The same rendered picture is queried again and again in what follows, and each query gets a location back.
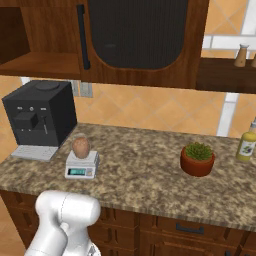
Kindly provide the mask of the white digital scale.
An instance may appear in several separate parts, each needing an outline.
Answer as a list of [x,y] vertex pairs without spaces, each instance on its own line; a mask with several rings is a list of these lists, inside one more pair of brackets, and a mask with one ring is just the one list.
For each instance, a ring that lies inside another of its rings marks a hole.
[[89,179],[96,177],[100,163],[99,153],[90,151],[86,158],[77,158],[71,151],[66,160],[65,178],[66,179]]

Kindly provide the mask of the wooden cabinet door with dark panel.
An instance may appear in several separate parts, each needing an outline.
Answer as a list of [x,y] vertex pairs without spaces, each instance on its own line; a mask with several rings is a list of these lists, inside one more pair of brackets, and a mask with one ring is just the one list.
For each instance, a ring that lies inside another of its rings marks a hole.
[[193,89],[209,0],[80,0],[84,82]]

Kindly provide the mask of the wooden base cabinet run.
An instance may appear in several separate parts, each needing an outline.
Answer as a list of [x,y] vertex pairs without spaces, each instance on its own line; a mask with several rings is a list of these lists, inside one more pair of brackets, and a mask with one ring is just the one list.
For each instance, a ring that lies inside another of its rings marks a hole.
[[[83,193],[101,203],[100,217],[88,231],[102,256],[256,256],[255,199],[175,193],[134,195],[128,191],[104,194],[85,190]],[[248,232],[248,237],[232,246],[143,230],[141,214],[243,230]]]

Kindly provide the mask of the yellow honey bottle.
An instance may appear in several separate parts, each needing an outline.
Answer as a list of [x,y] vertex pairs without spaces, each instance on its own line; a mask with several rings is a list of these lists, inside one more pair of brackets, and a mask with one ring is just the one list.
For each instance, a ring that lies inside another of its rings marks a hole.
[[249,130],[242,135],[237,152],[236,152],[236,158],[244,162],[249,161],[253,154],[255,146],[256,146],[256,118],[251,123]]

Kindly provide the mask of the brown potato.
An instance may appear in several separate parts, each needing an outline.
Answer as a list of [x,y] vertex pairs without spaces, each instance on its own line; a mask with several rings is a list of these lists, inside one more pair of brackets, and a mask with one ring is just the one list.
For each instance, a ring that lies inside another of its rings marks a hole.
[[72,142],[72,150],[79,159],[84,159],[90,152],[90,143],[84,134],[77,134]]

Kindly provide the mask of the green plant in terracotta pot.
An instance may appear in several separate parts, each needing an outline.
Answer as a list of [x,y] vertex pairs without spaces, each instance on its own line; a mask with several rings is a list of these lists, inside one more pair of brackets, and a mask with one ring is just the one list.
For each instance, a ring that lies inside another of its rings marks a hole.
[[215,155],[204,143],[193,142],[186,145],[180,155],[181,169],[195,177],[207,176],[213,167]]

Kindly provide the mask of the black coffee machine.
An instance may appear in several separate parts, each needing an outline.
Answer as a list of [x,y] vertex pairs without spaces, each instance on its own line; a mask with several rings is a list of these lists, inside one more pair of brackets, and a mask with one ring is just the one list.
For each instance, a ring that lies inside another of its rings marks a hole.
[[33,80],[2,102],[18,144],[14,157],[49,161],[77,125],[68,81]]

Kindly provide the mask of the wooden drawer front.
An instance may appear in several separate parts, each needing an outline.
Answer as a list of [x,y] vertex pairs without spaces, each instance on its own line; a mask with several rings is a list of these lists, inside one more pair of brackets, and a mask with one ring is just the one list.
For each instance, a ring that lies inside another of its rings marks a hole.
[[162,234],[197,237],[200,240],[219,242],[232,246],[244,242],[248,237],[248,232],[243,230],[147,214],[140,215],[140,227],[143,230]]

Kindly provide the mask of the tan shaker with white cap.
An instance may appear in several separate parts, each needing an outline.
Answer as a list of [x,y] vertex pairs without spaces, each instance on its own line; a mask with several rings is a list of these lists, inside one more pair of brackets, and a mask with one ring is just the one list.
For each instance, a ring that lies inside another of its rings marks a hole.
[[244,67],[245,66],[248,47],[249,47],[248,44],[240,45],[240,49],[238,51],[238,54],[237,54],[235,62],[234,62],[234,65],[236,67]]

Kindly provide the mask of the grey wall outlet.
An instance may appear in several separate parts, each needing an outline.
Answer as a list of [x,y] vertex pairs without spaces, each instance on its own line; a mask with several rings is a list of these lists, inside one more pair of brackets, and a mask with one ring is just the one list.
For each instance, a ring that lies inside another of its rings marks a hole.
[[92,98],[93,97],[93,90],[92,84],[88,82],[81,82],[80,83],[80,96]]

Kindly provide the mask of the dark wooden wall shelf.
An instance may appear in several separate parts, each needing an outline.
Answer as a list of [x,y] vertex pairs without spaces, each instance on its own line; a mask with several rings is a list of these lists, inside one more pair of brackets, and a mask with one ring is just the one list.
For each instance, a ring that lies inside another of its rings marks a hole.
[[256,68],[247,60],[244,67],[236,67],[234,59],[201,58],[196,89],[256,94]]

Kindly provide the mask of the open wooden wall cabinet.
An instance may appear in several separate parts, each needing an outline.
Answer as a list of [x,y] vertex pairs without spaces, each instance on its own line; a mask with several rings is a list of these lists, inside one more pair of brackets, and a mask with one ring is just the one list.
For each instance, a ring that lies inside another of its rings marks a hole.
[[78,79],[79,0],[0,0],[0,75]]

